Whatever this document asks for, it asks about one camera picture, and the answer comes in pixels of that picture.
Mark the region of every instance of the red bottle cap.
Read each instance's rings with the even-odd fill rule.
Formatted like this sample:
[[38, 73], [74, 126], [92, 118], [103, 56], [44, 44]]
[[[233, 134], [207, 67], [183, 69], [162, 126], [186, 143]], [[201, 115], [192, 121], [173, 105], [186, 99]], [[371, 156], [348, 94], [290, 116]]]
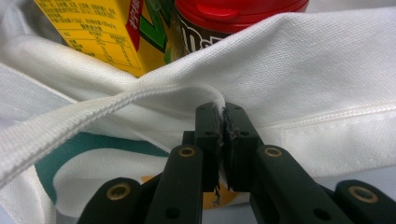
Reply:
[[308, 0], [176, 0], [185, 19], [207, 30], [233, 34], [282, 12], [304, 11]]

